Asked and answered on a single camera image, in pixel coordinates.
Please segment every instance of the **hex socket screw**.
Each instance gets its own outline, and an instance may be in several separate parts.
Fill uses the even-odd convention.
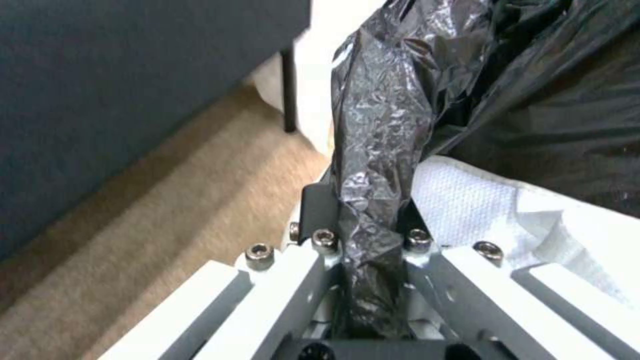
[[[289,241],[292,243],[298,243],[300,239],[300,223],[292,221],[289,223]]]
[[[251,245],[244,252],[246,264],[250,269],[255,271],[264,271],[273,265],[275,260],[273,247],[264,243],[256,243]]]
[[[411,229],[407,234],[404,247],[409,251],[423,254],[429,251],[431,243],[433,243],[433,239],[425,230]]]
[[[474,244],[474,250],[487,259],[490,263],[497,267],[502,266],[502,260],[504,259],[504,253],[500,247],[489,241],[479,241]]]
[[[322,255],[331,255],[338,251],[338,237],[329,229],[314,231],[311,236],[311,244]]]

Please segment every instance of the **gray couch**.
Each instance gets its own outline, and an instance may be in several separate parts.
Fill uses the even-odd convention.
[[[308,0],[0,9],[0,259],[289,48],[310,11]]]

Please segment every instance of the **carpet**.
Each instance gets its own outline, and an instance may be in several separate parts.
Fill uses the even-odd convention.
[[[207,260],[278,245],[329,159],[234,90],[0,263],[0,359],[95,359]]]

